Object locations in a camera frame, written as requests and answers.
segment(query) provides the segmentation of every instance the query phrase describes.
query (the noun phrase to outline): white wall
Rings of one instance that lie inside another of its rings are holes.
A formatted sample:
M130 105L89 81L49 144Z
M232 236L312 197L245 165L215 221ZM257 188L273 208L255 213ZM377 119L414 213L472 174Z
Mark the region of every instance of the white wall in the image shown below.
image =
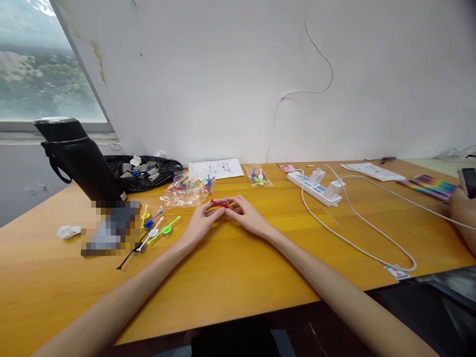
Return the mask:
M127 154L432 157L475 143L469 0L57 0Z
M115 154L109 145L99 148L104 155ZM0 163L0 227L67 186L40 145L0 145Z

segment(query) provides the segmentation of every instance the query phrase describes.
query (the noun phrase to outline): wooden table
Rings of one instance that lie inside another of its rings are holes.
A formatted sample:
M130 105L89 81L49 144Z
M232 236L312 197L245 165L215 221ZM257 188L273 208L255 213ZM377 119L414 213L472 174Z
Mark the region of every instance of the wooden table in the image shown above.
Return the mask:
M351 172L329 163L339 175ZM314 168L298 164L310 174ZM246 177L219 180L215 197L242 194L289 238L341 272L361 289L397 283L381 264L325 230L305 209L300 189L277 165L262 165L273 188L250 188ZM411 177L418 173L455 182L455 178L402 161L389 170ZM334 180L328 174L323 183ZM445 220L359 179L346 180L355 209L408 250L419 264L412 276L474 265L455 229ZM444 204L394 182L385 187L437 212ZM164 188L131 194L129 200L149 204L156 212ZM408 258L359 220L346 203L327 208L307 196L313 212L332 229L368 252L410 267ZM79 237L56 237L66 224L93 227L99 220L90 201L75 184L38 205L0 230L0 356L26 356L174 244L193 209L165 212L164 223L182 219L169 238L161 238L146 254L80 256ZM199 326L255 315L319 299L301 275L275 249L223 217L197 249L151 296L125 328L117 344L170 334Z

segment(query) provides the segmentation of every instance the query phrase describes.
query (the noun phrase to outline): hand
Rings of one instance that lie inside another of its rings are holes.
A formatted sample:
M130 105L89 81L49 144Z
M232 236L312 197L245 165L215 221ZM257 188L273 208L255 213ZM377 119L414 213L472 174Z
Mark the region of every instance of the hand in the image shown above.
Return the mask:
M230 208L225 211L225 214L240 222L241 225L251 233L267 239L269 234L275 230L243 196L239 195L224 199L229 202L234 202Z
M214 199L214 201L218 203L225 203L227 199ZM203 239L203 237L210 230L212 224L215 223L215 221L225 213L225 209L223 207L209 211L209 209L212 207L215 207L215 204L209 201L195 209L187 228L185 228L185 232L183 232L183 239L186 241L191 241L195 244Z
M450 200L450 213L454 220L476 227L476 198L469 199L463 189L457 187Z

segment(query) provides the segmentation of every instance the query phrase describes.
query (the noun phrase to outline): power strip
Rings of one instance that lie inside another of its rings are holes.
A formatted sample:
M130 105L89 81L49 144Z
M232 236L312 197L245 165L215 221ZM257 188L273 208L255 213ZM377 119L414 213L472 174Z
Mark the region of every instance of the power strip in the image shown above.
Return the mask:
M302 187L304 184L304 191L309 193L312 197L318 199L320 202L324 203L327 207L337 207L337 204L342 200L342 197L339 195L334 195L332 198L324 197L322 194L326 191L326 188L321 184L311 185L306 182L308 177L301 175L299 172L289 173L287 178L292 183L296 184L298 187Z

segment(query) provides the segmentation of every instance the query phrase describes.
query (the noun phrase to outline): black water bottle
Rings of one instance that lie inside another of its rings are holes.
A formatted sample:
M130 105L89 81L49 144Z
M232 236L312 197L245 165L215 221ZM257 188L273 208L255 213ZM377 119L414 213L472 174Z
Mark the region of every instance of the black water bottle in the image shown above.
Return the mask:
M126 193L119 188L98 145L74 118L55 117L35 120L34 124L46 141L41 143L56 174L66 183L76 181L97 206L124 201ZM65 178L61 169L69 178Z

